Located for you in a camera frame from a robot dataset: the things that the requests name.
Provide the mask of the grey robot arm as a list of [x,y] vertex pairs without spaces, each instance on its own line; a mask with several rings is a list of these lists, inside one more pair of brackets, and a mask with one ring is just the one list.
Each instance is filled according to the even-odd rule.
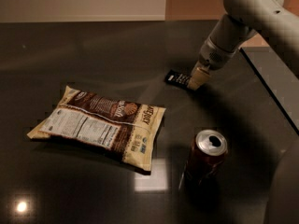
[[222,68],[245,41],[260,34],[294,74],[299,71],[299,17],[284,0],[223,0],[225,14],[200,48],[188,88],[205,84],[211,70]]

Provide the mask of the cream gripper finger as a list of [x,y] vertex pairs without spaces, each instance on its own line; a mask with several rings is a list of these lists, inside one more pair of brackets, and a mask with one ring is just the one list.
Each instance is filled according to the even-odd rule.
[[202,79],[200,77],[191,77],[187,88],[196,91],[202,85]]
[[194,67],[191,77],[200,77],[202,79],[202,85],[207,83],[211,79],[208,67]]

